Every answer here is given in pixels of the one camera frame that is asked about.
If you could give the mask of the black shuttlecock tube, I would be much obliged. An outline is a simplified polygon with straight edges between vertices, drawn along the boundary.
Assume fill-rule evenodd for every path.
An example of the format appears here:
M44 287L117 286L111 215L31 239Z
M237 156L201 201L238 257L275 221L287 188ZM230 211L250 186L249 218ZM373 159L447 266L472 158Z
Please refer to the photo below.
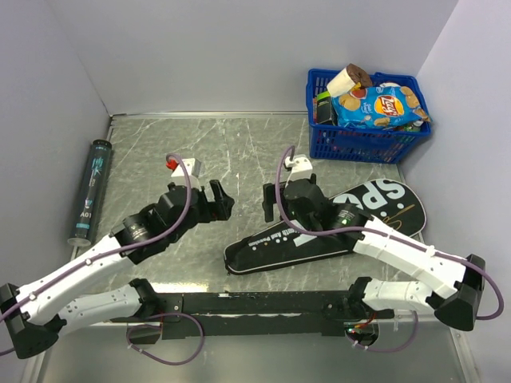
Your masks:
M108 140L92 142L68 238L68 244L73 247L88 247L95 239L112 154L113 147Z

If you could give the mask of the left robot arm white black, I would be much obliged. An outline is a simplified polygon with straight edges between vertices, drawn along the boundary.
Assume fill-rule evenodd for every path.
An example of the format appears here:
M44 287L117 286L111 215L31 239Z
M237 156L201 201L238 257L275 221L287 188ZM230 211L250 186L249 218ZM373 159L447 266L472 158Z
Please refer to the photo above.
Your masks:
M147 321L162 312L160 299L143 278L106 293L87 295L85 290L160 254L200 223L229 220L234 199L219 180L209 184L213 200L202 187L171 183L156 203L128 216L73 261L35 282L2 286L1 320L13 344L11 352L27 359L82 327L117 318Z

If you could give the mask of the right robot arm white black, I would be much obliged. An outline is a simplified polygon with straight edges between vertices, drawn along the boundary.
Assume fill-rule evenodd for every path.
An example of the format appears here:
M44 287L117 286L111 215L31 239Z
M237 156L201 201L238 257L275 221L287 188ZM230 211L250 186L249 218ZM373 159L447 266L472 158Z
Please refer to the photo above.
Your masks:
M365 318L373 311L426 311L443 324L471 331L485 285L485 260L461 257L427 246L394 229L351 197L330 199L310 179L263 186L266 220L277 208L283 221L302 235L339 239L347 250L386 263L409 282L359 278L348 299L350 312Z

